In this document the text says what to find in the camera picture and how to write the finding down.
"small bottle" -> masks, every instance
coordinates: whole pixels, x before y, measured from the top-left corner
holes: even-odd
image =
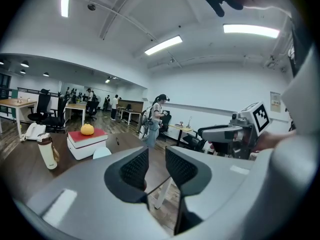
[[[36,142],[38,143],[41,156],[46,167],[50,170],[57,167],[59,161],[59,153],[53,146],[50,133],[41,133],[38,135]]]

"desk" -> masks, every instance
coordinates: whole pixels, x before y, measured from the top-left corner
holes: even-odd
[[[20,109],[29,107],[29,106],[34,106],[33,112],[36,112],[36,107],[37,107],[37,102],[36,101],[27,101],[25,99],[22,99],[21,103],[18,103],[17,98],[8,98],[8,99],[1,99],[0,100],[0,106],[8,107],[15,109],[15,115],[16,115],[16,124],[18,127],[18,132],[19,132],[19,137],[21,138],[21,128],[20,128]],[[0,121],[0,134],[2,133],[2,127],[1,127],[1,121]]]
[[[60,154],[60,161],[54,170],[47,169],[38,144],[33,140],[19,143],[0,166],[0,176],[11,195],[23,203],[27,203],[36,192],[72,166],[93,158],[89,156],[77,161],[68,149],[67,134],[50,133],[50,135],[54,147]],[[106,147],[111,153],[141,146],[145,146],[144,142],[131,133],[109,134],[106,141]],[[149,148],[149,169],[145,175],[147,184],[145,192],[150,194],[169,177],[165,155]]]
[[[65,110],[82,110],[82,125],[85,124],[85,117],[86,117],[86,105],[85,104],[67,104],[65,106]],[[71,119],[71,111],[69,112],[69,117],[66,120],[66,112],[64,113],[64,127],[66,127],[66,122]]]
[[[192,128],[187,128],[187,127],[181,128],[181,127],[175,126],[174,124],[170,124],[169,126],[180,130],[178,140],[176,141],[176,146],[177,146],[177,147],[179,147],[182,132],[188,133],[188,132],[191,132],[191,131],[194,130],[194,129],[192,129]]]
[[[139,115],[139,120],[140,120],[140,116],[141,116],[141,112],[136,112],[136,111],[133,111],[133,110],[126,110],[126,109],[122,109],[121,110],[121,120],[122,120],[122,115],[123,113],[126,112],[129,114],[129,118],[128,118],[128,126],[130,125],[130,120],[131,120],[131,115],[132,114],[136,114],[136,115]]]

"office room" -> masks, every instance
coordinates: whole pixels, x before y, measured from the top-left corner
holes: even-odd
[[[25,226],[160,240],[286,223],[286,184],[302,175],[298,200],[318,166],[320,82],[282,1],[24,0],[0,43],[0,175]]]

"red book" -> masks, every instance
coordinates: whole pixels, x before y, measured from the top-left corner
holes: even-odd
[[[94,134],[83,135],[80,131],[69,131],[68,138],[72,145],[78,149],[108,139],[108,133],[99,128],[94,128]]]

